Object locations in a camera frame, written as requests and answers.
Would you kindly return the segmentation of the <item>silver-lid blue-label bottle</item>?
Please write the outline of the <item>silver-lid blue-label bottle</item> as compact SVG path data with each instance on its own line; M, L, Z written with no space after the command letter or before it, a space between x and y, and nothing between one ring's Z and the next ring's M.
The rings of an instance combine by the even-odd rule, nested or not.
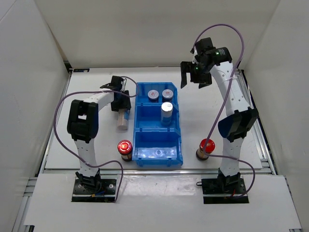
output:
M161 105L161 124L168 126L171 123L173 113L173 104L170 102L164 102Z
M128 129L128 120L129 120L128 109L120 109L118 111L118 120L117 120L117 129L120 131L126 131Z

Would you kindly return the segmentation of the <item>white-lid spice jar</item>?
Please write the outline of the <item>white-lid spice jar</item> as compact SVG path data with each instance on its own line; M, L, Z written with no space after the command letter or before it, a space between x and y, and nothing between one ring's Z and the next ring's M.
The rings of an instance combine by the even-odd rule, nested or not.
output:
M155 89L151 89L150 91L148 91L147 97L149 102L158 102L159 92Z
M172 102L174 93L171 89L164 89L162 91L162 102Z

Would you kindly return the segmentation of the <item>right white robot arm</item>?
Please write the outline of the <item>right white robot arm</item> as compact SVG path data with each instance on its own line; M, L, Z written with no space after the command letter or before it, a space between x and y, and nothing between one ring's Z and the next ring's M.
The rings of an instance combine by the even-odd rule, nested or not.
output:
M240 182L238 160L241 145L258 118L258 111L246 101L226 47L216 48L211 38L205 38L194 45L192 53L192 61L181 62L181 87L187 85L187 74L199 88L211 85L214 80L224 100L226 117L216 122L223 138L223 158L217 188L222 193L228 193Z

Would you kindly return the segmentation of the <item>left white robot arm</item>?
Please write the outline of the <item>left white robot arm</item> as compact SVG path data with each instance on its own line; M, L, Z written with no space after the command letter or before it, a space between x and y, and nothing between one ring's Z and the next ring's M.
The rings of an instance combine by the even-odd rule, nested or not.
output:
M101 191L99 167L96 161L94 138L99 129L99 112L106 105L118 113L118 129L126 130L131 109L126 79L113 76L110 83L102 85L100 92L84 100L73 100L70 106L67 131L77 147L80 170L76 173L80 185L90 193Z

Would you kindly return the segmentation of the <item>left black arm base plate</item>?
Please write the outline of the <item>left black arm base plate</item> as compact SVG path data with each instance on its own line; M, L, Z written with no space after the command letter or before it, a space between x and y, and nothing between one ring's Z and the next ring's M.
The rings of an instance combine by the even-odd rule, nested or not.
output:
M102 179L100 175L75 179L72 202L112 203L116 197L116 179Z

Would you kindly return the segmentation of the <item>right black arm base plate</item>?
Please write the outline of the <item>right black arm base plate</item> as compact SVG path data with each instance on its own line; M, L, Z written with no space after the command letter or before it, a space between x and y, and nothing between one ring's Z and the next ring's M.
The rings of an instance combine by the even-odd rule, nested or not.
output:
M239 183L227 190L222 190L217 178L204 178L196 182L197 187L202 188L204 204L247 204L249 199L247 194L240 197L246 192L246 186L243 178Z

